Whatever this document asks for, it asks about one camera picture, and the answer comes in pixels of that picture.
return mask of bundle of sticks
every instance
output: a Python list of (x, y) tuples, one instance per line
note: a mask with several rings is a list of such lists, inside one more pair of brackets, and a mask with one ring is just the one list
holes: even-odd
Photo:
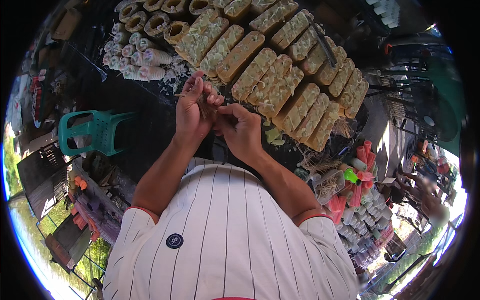
[[(187, 94), (174, 94), (174, 96), (177, 97), (183, 97), (186, 96)], [(215, 113), (216, 109), (212, 108), (210, 105), (207, 104), (207, 97), (208, 93), (202, 93), (200, 97), (197, 99), (197, 105), (198, 109), (200, 110), (200, 115), (202, 116), (202, 119), (206, 119), (210, 113)]]

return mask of person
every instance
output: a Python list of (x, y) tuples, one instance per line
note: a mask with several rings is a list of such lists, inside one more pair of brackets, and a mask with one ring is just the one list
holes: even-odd
[(398, 166), (398, 174), (413, 179), (415, 181), (415, 187), (407, 186), (402, 180), (397, 178), (396, 180), (401, 190), (393, 186), (391, 187), (392, 201), (401, 203), (405, 196), (405, 191), (407, 191), (415, 202), (420, 203), (422, 212), (428, 217), (432, 226), (445, 226), (450, 219), (450, 211), (448, 207), (442, 204), (442, 200), (438, 197), (436, 191), (425, 184), (419, 176), (404, 172), (401, 165)]
[[(123, 215), (105, 299), (354, 299), (355, 270), (331, 218), (262, 149), (260, 116), (221, 106), (202, 75), (187, 80), (175, 135)], [(202, 92), (216, 120), (200, 118)], [(266, 187), (245, 169), (192, 158), (211, 128)]]

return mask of plastic chair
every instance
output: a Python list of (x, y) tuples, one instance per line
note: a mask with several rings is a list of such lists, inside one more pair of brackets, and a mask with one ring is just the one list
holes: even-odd
[[(83, 152), (97, 150), (106, 156), (111, 156), (125, 150), (125, 148), (115, 149), (115, 130), (121, 121), (132, 119), (135, 113), (127, 112), (112, 115), (110, 114), (111, 112), (111, 110), (85, 110), (71, 112), (61, 117), (59, 124), (59, 143), (62, 153), (64, 155), (74, 156)], [(93, 121), (67, 128), (67, 122), (70, 118), (88, 113), (93, 114)], [(79, 149), (70, 149), (68, 147), (68, 138), (86, 134), (92, 135), (92, 142), (89, 146)]]

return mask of pink candle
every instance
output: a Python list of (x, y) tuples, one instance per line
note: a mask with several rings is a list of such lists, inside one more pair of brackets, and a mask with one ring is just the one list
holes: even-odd
[(366, 162), (367, 170), (370, 170), (376, 157), (377, 157), (377, 154), (374, 154), (373, 152), (368, 153), (367, 162)]
[(363, 146), (365, 147), (365, 153), (368, 155), (372, 149), (372, 143), (370, 141), (365, 141), (363, 142)]
[(375, 176), (372, 175), (372, 173), (370, 173), (370, 172), (362, 172), (362, 171), (358, 171), (357, 177), (358, 177), (361, 181), (369, 181), (369, 180), (375, 178)]
[(367, 189), (371, 189), (372, 186), (373, 186), (373, 181), (369, 180), (369, 181), (364, 181), (361, 183), (361, 186), (363, 188), (367, 188)]
[(365, 152), (365, 147), (364, 146), (358, 146), (357, 147), (357, 158), (361, 160), (363, 163), (367, 163), (367, 154)]

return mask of cylindrical candle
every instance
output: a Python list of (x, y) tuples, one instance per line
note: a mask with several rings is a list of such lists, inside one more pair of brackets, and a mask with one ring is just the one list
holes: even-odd
[(352, 158), (351, 164), (359, 171), (365, 172), (367, 170), (367, 164), (356, 157)]
[(372, 143), (370, 141), (365, 141), (363, 142), (363, 146), (365, 147), (365, 153), (368, 157), (368, 154), (370, 154), (370, 150), (372, 149)]
[(377, 154), (373, 153), (373, 152), (370, 152), (368, 153), (368, 157), (367, 157), (367, 170), (370, 170), (370, 168), (372, 167), (373, 163), (375, 162), (375, 158), (377, 157)]
[(367, 154), (365, 152), (365, 147), (364, 146), (358, 146), (357, 147), (357, 158), (361, 161), (363, 161), (365, 164), (367, 163)]

